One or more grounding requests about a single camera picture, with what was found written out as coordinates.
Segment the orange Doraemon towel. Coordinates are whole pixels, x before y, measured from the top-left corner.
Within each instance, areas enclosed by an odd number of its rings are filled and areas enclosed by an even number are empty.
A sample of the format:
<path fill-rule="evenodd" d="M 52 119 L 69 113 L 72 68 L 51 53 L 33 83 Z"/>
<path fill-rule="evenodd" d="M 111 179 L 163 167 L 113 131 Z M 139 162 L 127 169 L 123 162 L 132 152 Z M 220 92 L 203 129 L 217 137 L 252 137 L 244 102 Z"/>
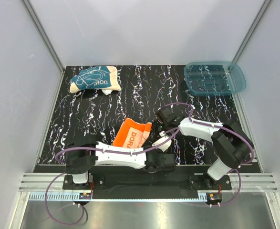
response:
<path fill-rule="evenodd" d="M 122 123 L 113 146 L 123 148 L 140 148 L 150 135 L 152 123 L 141 124 L 131 118 L 127 118 Z"/>

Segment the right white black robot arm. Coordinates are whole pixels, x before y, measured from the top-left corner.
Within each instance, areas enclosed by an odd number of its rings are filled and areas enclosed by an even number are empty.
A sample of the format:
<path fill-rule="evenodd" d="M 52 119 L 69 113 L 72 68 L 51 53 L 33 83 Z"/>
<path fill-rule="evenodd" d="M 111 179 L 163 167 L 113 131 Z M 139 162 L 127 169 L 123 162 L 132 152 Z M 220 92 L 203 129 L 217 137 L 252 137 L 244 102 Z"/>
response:
<path fill-rule="evenodd" d="M 213 144 L 217 160 L 209 167 L 204 176 L 204 185 L 215 189 L 221 178 L 242 164 L 254 159 L 254 145 L 236 122 L 213 123 L 188 117 L 177 116 L 168 106 L 156 112 L 156 118 L 164 130 L 178 128 L 184 136 L 204 139 Z"/>

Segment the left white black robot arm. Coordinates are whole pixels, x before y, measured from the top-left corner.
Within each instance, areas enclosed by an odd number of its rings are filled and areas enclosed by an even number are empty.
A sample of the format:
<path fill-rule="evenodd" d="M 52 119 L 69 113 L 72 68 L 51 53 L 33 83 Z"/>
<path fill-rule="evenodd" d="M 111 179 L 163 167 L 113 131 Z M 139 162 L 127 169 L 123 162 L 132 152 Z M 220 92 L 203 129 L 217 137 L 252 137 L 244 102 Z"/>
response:
<path fill-rule="evenodd" d="M 84 189 L 90 184 L 89 171 L 94 166 L 125 166 L 148 173 L 172 171 L 176 168 L 176 159 L 166 153 L 170 145 L 168 136 L 138 148 L 110 146 L 96 141 L 95 137 L 77 140 L 68 145 L 71 150 L 65 156 L 65 173 L 73 177 L 78 188 Z"/>

